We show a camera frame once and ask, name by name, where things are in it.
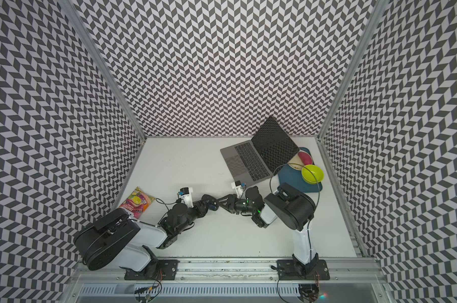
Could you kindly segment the grey laptop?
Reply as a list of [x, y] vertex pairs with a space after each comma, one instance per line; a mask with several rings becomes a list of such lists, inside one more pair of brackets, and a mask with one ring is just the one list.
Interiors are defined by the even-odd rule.
[[250, 187], [269, 179], [300, 151], [270, 116], [252, 139], [220, 150], [233, 180]]

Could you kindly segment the black wireless mouse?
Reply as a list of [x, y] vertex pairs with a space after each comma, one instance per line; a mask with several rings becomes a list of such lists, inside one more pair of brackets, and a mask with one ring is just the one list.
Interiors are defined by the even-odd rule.
[[219, 209], [217, 199], [215, 199], [213, 197], [207, 199], [207, 206], [208, 206], [209, 210], [214, 211], [214, 212]]

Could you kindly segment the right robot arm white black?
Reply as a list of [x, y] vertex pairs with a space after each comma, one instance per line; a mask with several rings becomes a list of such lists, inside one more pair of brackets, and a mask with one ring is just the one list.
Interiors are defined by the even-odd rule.
[[317, 203], [305, 193], [283, 183], [275, 193], [262, 197], [258, 187], [228, 194], [216, 200], [219, 207], [236, 215], [247, 215], [259, 228], [267, 228], [280, 220], [292, 231], [293, 254], [287, 265], [279, 261], [276, 270], [280, 279], [320, 279], [317, 271], [322, 260], [311, 240], [311, 223]]

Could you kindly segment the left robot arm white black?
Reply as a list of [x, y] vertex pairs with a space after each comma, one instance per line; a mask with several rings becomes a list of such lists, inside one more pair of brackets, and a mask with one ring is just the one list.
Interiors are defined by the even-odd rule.
[[126, 270], [126, 280], [137, 276], [154, 280], [161, 266], [153, 249], [168, 248], [196, 219], [217, 209], [217, 200], [207, 194], [192, 207], [178, 199], [158, 225], [151, 225], [118, 208], [77, 232], [73, 244], [91, 271], [114, 266]]

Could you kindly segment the teal tray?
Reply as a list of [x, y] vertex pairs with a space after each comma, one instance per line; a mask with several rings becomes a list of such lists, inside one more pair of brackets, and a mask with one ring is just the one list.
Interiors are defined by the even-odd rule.
[[306, 172], [302, 167], [303, 162], [298, 154], [290, 160], [290, 163], [281, 168], [277, 174], [280, 184], [287, 183], [295, 189], [304, 193], [318, 193], [323, 190], [322, 183], [307, 183], [302, 173]]

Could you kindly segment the Fox's candy bag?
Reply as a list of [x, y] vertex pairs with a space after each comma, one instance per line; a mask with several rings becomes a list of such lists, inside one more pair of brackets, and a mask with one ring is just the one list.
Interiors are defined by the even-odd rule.
[[132, 218], [139, 219], [147, 208], [156, 200], [137, 187], [119, 206], [125, 209]]

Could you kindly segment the beige plate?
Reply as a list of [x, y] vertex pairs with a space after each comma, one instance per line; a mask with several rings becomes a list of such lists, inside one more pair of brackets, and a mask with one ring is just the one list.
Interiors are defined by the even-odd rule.
[[303, 168], [303, 166], [304, 166], [304, 163], [303, 163], [303, 161], [301, 160], [301, 158], [299, 157], [299, 154], [296, 154], [296, 155], [289, 161], [288, 165], [289, 165], [292, 169], [301, 171], [302, 168]]

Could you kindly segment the lime green bowl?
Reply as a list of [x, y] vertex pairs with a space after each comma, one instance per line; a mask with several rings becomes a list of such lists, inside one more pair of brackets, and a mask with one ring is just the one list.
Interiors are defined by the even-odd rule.
[[324, 171], [316, 165], [304, 165], [302, 178], [308, 184], [317, 184], [323, 181]]

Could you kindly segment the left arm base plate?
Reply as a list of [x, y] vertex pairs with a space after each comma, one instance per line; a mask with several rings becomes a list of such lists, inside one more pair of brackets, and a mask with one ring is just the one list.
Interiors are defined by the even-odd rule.
[[178, 260], [151, 260], [141, 271], [126, 270], [125, 280], [175, 280]]

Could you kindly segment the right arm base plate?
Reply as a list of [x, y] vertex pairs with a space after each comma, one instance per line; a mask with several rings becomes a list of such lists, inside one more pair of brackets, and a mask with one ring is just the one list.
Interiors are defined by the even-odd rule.
[[325, 260], [316, 260], [308, 265], [300, 265], [295, 260], [277, 260], [276, 268], [280, 280], [330, 280], [329, 269]]

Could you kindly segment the aluminium front rail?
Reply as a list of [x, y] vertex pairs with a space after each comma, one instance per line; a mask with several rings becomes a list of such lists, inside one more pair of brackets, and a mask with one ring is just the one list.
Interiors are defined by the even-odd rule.
[[[180, 283], [225, 283], [225, 282], [275, 282], [279, 280], [276, 270], [277, 260], [291, 258], [164, 258], [161, 260], [178, 260], [179, 265], [175, 280], [160, 282]], [[327, 282], [327, 283], [385, 283], [386, 278], [374, 258], [321, 258], [325, 260], [331, 279], [327, 281], [282, 280], [289, 282]], [[151, 280], [125, 280], [126, 270], [102, 269], [89, 271], [80, 266], [69, 283], [129, 283]]]

